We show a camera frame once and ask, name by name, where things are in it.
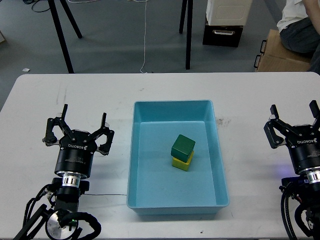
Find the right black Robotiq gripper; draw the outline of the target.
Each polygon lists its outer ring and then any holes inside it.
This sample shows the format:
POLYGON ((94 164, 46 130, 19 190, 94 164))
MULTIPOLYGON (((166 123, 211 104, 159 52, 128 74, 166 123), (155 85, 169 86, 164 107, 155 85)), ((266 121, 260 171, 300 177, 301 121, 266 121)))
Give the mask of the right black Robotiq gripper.
POLYGON ((320 170, 320 108, 316 100, 309 104, 314 122, 311 125, 292 127, 279 118, 275 104, 270 107, 270 117, 263 130, 272 149, 288 143, 288 151, 297 175, 320 170))

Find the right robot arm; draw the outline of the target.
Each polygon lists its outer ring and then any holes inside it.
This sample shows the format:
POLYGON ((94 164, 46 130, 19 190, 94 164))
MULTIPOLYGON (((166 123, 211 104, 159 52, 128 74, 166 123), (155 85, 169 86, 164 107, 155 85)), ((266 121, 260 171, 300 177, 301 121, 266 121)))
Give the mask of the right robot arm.
POLYGON ((281 180, 280 211, 288 238, 297 239, 292 225, 289 199, 298 201, 294 220, 301 231, 315 240, 320 238, 320 108, 316 100, 309 104, 313 124, 294 125, 282 121, 277 107, 270 107, 271 116, 263 129, 272 149, 286 146, 295 177, 281 180))

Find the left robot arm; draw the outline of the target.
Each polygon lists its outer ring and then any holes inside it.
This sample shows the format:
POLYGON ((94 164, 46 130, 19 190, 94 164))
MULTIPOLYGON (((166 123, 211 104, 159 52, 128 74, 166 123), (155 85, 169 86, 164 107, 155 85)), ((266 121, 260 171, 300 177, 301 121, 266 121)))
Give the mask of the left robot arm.
POLYGON ((56 177, 45 185, 27 204, 22 229, 16 240, 31 240, 45 227, 51 240, 93 240, 102 230, 91 214, 79 212, 80 196, 89 190, 94 153, 106 156, 110 152, 115 132, 106 123, 93 133, 70 129, 65 122, 68 106, 55 118, 48 118, 43 143, 59 146, 54 173, 56 177))

